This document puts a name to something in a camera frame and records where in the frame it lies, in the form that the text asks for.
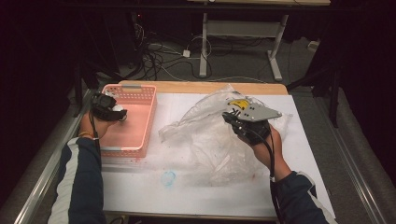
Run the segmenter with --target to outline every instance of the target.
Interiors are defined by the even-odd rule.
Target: sleeve
[[[106,223],[101,158],[89,138],[63,148],[49,223]]]
[[[315,184],[303,172],[292,172],[276,183],[279,210],[288,224],[336,223],[318,201]]]

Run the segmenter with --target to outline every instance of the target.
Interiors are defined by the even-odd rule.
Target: person
[[[116,121],[94,119],[98,137],[104,136],[107,128],[114,123]],[[280,134],[270,127],[272,134],[265,140],[269,146],[274,146],[277,198],[285,222],[336,223],[318,201],[311,178],[289,168],[282,155]],[[101,158],[93,140],[89,113],[83,116],[79,133],[63,148],[49,223],[106,223]],[[269,168],[271,160],[265,144],[250,147],[256,158]]]

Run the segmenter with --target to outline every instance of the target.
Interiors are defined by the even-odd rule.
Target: plastic bag
[[[227,103],[232,99],[249,99],[230,85],[208,94],[195,104],[180,121],[159,130],[160,139],[174,141],[191,151],[191,162],[197,173],[204,174],[212,186],[222,186],[255,175],[262,175],[266,168],[255,158],[252,149],[233,132],[222,117]],[[282,114],[270,123],[286,137],[290,116]]]

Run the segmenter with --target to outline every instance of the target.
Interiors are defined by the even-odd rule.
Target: pink plastic basket
[[[109,84],[102,93],[111,95],[127,111],[127,119],[110,126],[99,140],[102,157],[146,157],[149,135],[157,105],[156,87]]]

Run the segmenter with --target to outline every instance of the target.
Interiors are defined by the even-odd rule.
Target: white stripe
[[[304,172],[299,172],[297,173],[297,175],[303,175],[305,176],[309,182],[311,182],[312,188],[315,186],[315,182],[313,179],[311,179],[311,177],[309,175],[307,175]],[[323,205],[321,204],[321,202],[314,196],[312,195],[311,191],[308,191],[309,196],[311,196],[312,201],[314,202],[314,204],[317,206],[317,208],[321,209],[323,212],[323,215],[326,219],[327,222],[329,222],[330,224],[337,224],[337,222],[334,220],[334,218],[332,217],[332,214],[330,214],[329,211],[327,211],[327,209],[325,207],[323,207]]]
[[[78,138],[71,139],[67,145],[69,146],[72,156],[70,161],[66,164],[66,172],[64,174],[64,179],[59,183],[56,192],[58,193],[58,198],[55,204],[52,206],[51,214],[49,217],[50,223],[69,223],[69,207],[72,196],[72,189],[74,180],[76,177],[76,171],[78,167],[78,145],[76,141]]]

